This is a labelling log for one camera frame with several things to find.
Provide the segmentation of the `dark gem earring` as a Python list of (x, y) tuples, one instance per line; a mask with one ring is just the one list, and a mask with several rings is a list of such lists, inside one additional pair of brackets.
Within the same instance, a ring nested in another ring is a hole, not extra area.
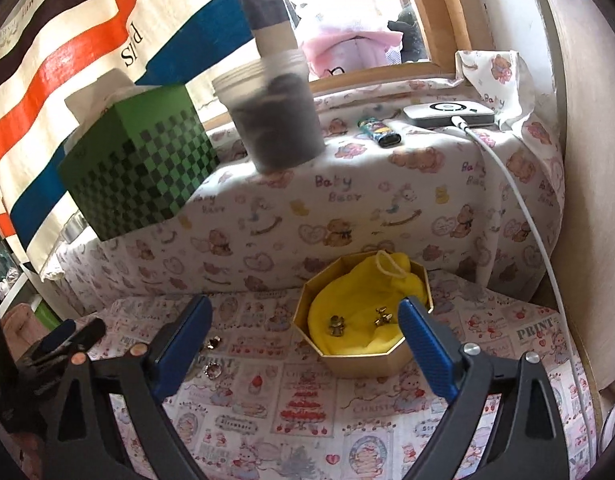
[(223, 367), (218, 362), (208, 363), (204, 367), (204, 375), (206, 375), (210, 380), (216, 380), (223, 374)]

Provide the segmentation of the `small silver earring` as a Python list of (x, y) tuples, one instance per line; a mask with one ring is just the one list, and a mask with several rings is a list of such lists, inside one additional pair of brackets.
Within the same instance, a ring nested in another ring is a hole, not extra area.
[(210, 337), (204, 344), (204, 349), (214, 351), (222, 344), (222, 338), (220, 336)]

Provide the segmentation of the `gold earring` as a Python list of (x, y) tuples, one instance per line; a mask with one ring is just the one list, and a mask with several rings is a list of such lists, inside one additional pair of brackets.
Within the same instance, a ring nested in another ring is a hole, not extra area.
[(376, 310), (377, 318), (375, 320), (375, 326), (385, 326), (392, 323), (393, 314), (388, 310), (387, 307), (381, 307)]
[(328, 324), (329, 334), (332, 337), (342, 337), (345, 330), (344, 317), (340, 315), (332, 315)]

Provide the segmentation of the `gold octagonal jewelry box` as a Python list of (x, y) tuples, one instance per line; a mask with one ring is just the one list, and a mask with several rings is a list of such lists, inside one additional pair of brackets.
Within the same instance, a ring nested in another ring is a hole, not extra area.
[(303, 285), (294, 326), (338, 377), (395, 375), (411, 361), (397, 320), (409, 296), (433, 311), (428, 272), (408, 255), (346, 255)]

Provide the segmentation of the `white shelf with items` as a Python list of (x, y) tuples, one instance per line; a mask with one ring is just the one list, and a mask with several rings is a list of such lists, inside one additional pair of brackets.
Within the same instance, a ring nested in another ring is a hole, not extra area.
[(4, 240), (0, 240), (0, 318), (4, 318), (18, 304), (28, 304), (33, 314), (49, 330), (60, 323), (56, 313), (33, 283), (31, 272), (18, 262)]

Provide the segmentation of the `tape roll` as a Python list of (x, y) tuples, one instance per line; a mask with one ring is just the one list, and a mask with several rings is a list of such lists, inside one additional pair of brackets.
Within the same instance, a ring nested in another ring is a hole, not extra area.
[(601, 430), (599, 442), (598, 442), (598, 455), (603, 454), (606, 448), (609, 446), (615, 436), (615, 403), (609, 411), (609, 414), (603, 422), (603, 429)]

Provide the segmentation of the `green checkered tissue box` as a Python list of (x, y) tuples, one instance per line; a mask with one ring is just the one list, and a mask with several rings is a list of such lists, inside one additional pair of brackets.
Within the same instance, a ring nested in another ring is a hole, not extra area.
[(58, 166), (100, 240), (169, 220), (219, 166), (182, 84), (152, 87), (107, 107)]

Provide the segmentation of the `yellow cloth pouch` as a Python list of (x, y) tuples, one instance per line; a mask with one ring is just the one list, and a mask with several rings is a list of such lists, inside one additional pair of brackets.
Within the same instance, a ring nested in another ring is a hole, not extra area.
[[(379, 356), (400, 344), (397, 322), (400, 302), (414, 296), (428, 310), (433, 300), (427, 271), (404, 252), (386, 252), (341, 257), (304, 287), (307, 300), (306, 333), (324, 356)], [(391, 324), (376, 327), (376, 310), (387, 307)], [(344, 317), (342, 337), (332, 337), (332, 315)]]

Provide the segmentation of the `white tissue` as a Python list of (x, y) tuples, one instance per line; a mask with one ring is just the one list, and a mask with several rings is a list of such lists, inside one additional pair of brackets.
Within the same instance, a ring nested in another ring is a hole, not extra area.
[(155, 86), (137, 86), (120, 68), (114, 68), (67, 96), (65, 104), (79, 125), (84, 126), (102, 116), (110, 105), (152, 89)]

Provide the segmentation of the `translucent plastic jar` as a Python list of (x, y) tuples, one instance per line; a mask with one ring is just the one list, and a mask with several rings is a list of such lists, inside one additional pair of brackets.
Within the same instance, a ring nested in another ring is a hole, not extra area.
[(259, 58), (219, 76), (212, 86), (261, 174), (300, 166), (325, 151), (301, 50)]

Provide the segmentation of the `striped paris curtain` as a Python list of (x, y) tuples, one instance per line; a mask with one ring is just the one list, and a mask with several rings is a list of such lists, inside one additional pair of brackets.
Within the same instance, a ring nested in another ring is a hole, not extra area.
[(211, 81), (258, 54), (296, 46), (284, 0), (19, 0), (0, 30), (0, 195), (16, 254), (48, 263), (76, 203), (58, 166), (79, 125), (69, 110), (110, 72), (137, 86)]

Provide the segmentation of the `white power bank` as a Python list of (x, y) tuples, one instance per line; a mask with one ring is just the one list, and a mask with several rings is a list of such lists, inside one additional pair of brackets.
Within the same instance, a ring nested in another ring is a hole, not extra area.
[(452, 126), (453, 117), (463, 118), (470, 127), (487, 127), (495, 124), (493, 110), (473, 101), (413, 104), (404, 107), (403, 113), (414, 126), (426, 129)]

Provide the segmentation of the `green lighter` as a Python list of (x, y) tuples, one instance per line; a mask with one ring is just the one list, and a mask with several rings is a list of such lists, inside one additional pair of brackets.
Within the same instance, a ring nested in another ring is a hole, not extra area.
[(379, 148), (394, 148), (402, 142), (400, 133), (375, 117), (364, 118), (357, 123), (357, 126), (359, 131), (373, 140)]

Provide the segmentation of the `wooden window frame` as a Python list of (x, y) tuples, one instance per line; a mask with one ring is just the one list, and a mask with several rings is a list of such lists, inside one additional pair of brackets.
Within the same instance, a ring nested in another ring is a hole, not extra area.
[(449, 75), (483, 17), (475, 0), (284, 0), (314, 96)]

